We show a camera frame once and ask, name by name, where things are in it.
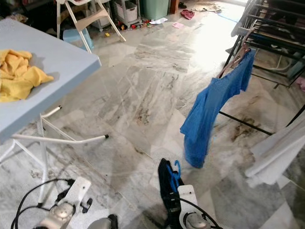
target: slipper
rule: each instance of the slipper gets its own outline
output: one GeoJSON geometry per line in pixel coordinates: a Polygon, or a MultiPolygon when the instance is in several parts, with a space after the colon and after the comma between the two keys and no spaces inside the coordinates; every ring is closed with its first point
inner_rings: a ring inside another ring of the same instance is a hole
{"type": "Polygon", "coordinates": [[[178,7],[179,7],[180,9],[186,9],[186,8],[187,8],[187,6],[186,6],[183,2],[180,2],[180,3],[178,4],[178,7]]]}
{"type": "Polygon", "coordinates": [[[183,10],[181,11],[181,15],[184,16],[186,19],[190,20],[193,18],[195,13],[191,10],[183,10]]]}

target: table top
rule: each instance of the table top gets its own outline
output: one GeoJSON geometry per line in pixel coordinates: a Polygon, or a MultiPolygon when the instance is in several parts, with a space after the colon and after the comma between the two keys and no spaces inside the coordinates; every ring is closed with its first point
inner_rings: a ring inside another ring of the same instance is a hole
{"type": "Polygon", "coordinates": [[[0,21],[0,50],[4,49],[31,52],[30,65],[54,81],[33,88],[26,100],[0,103],[0,144],[101,66],[97,55],[10,19],[0,21]]]}

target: blue t-shirt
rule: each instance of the blue t-shirt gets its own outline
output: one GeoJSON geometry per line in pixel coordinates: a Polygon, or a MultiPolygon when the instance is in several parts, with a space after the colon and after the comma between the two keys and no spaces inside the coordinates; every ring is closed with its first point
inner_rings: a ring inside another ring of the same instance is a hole
{"type": "Polygon", "coordinates": [[[238,66],[221,79],[212,78],[210,85],[197,95],[195,104],[180,132],[185,135],[185,159],[202,168],[208,153],[213,125],[222,106],[249,84],[255,50],[246,53],[238,66]]]}

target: high chair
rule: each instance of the high chair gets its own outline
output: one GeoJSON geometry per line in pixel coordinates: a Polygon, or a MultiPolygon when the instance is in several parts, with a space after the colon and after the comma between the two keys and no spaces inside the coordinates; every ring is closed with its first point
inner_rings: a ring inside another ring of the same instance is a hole
{"type": "Polygon", "coordinates": [[[89,48],[89,45],[86,42],[86,39],[82,33],[82,30],[85,29],[88,25],[93,23],[94,21],[100,20],[103,17],[107,17],[108,21],[110,22],[111,26],[114,28],[115,32],[118,34],[120,37],[120,41],[125,42],[125,38],[120,34],[119,30],[116,28],[115,24],[113,23],[112,19],[108,15],[107,10],[104,8],[102,3],[107,2],[109,0],[56,0],[57,1],[57,38],[60,37],[60,32],[61,32],[61,5],[65,4],[67,7],[67,10],[69,14],[72,17],[72,20],[75,24],[75,27],[77,31],[79,32],[81,39],[89,53],[91,53],[91,50],[89,48]],[[79,21],[76,20],[74,13],[69,5],[69,1],[73,3],[76,6],[81,6],[83,4],[87,4],[88,2],[92,2],[92,9],[94,11],[94,14],[90,15],[89,17],[83,18],[79,21]],[[96,10],[95,3],[98,3],[100,6],[100,10],[96,10]]]}

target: yellow towel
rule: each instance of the yellow towel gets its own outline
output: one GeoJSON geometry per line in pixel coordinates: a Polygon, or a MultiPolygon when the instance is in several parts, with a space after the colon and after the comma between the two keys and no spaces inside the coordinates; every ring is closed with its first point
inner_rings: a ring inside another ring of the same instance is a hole
{"type": "Polygon", "coordinates": [[[0,102],[26,99],[33,87],[54,79],[30,66],[31,58],[30,52],[0,50],[0,102]]]}

